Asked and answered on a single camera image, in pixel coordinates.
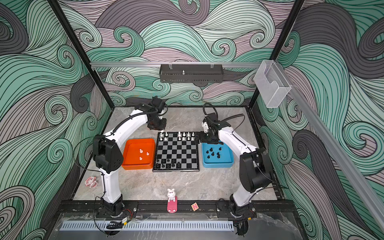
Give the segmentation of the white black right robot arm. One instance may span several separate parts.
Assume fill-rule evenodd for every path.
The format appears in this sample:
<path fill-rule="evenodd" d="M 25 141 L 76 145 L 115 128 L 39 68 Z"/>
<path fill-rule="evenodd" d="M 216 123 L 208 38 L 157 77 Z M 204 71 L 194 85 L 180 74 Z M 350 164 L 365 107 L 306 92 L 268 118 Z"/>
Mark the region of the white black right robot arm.
<path fill-rule="evenodd" d="M 244 215 L 250 207 L 252 198 L 272 183 L 271 175 L 266 170 L 262 150 L 251 145 L 236 133 L 229 120 L 245 117 L 237 114 L 219 119 L 216 108 L 209 103 L 203 105 L 205 118 L 202 121 L 203 131 L 200 132 L 201 143 L 227 145 L 239 158 L 239 179 L 241 185 L 230 196 L 230 210 L 234 216 Z"/>

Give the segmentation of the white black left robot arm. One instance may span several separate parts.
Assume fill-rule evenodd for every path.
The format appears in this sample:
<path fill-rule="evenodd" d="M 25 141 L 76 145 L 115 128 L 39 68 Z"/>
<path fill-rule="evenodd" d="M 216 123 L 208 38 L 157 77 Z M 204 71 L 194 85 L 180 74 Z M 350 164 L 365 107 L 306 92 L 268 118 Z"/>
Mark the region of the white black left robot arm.
<path fill-rule="evenodd" d="M 155 96 L 148 104 L 135 106 L 131 114 L 114 129 L 93 138 L 92 159 L 103 180 L 101 201 L 112 216 L 119 216 L 124 208 L 118 175 L 118 169 L 124 161 L 123 152 L 120 149 L 123 141 L 142 125 L 147 125 L 150 130 L 164 130 L 167 120 L 163 115 L 167 112 L 167 108 L 166 101 Z"/>

